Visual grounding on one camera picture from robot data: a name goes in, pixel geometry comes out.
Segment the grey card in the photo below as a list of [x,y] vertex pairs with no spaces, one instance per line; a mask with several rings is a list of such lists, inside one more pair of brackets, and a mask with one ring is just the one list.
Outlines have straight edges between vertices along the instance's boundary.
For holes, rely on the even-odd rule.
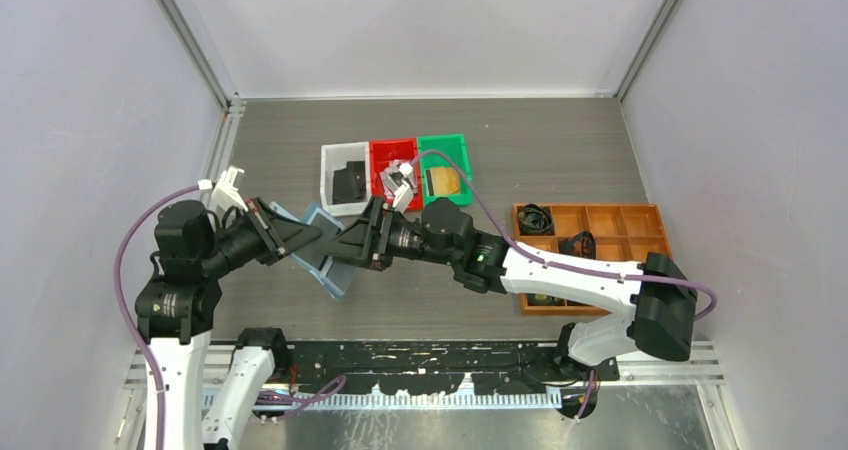
[[316,207],[309,216],[304,216],[303,222],[318,227],[321,235],[296,251],[294,257],[308,271],[321,270],[327,260],[323,246],[333,240],[342,231],[343,226],[322,207]]

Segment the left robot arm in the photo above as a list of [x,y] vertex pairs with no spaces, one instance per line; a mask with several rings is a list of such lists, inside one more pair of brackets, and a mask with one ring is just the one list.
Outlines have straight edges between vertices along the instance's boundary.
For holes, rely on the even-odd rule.
[[279,215],[259,198],[229,226],[214,223],[198,200],[157,215],[155,273],[135,301],[147,365],[148,449],[236,449],[265,382],[285,379],[292,356],[279,328],[247,328],[210,409],[202,409],[220,279],[257,261],[270,266],[315,243],[320,228]]

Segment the blue leather card holder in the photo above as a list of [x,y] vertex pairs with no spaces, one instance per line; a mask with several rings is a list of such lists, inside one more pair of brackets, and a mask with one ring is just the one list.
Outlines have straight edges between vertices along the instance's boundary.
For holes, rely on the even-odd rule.
[[333,299],[342,300],[353,283],[357,268],[336,262],[333,257],[323,253],[324,246],[342,231],[342,223],[318,202],[313,202],[301,218],[297,218],[277,202],[271,202],[270,207],[279,216],[316,226],[322,230],[318,240],[296,251],[292,258],[310,273]]

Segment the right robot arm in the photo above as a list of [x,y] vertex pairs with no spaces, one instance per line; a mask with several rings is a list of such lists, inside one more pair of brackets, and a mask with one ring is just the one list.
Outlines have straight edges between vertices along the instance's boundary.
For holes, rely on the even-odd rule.
[[563,328],[554,357],[567,380],[636,350],[671,362],[691,355],[698,288],[664,254],[604,261],[535,249],[476,229],[472,216],[446,198],[425,205],[413,221],[374,198],[322,251],[374,271],[396,258],[443,264],[477,293],[545,294],[605,310],[602,318]]

